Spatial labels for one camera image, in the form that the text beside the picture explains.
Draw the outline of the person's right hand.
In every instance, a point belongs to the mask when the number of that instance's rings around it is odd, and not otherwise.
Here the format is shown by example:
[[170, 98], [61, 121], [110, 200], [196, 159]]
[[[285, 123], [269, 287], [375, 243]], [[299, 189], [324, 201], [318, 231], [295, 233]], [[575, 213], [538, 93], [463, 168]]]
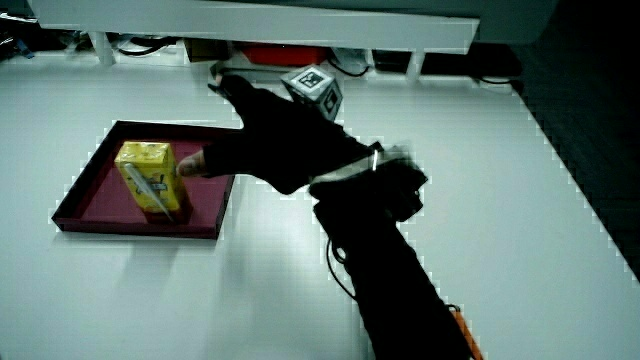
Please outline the person's right hand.
[[216, 73], [209, 88], [231, 103], [243, 127], [182, 159], [177, 171], [183, 177], [252, 175], [290, 195], [317, 176], [374, 154], [372, 146], [316, 110], [239, 75]]

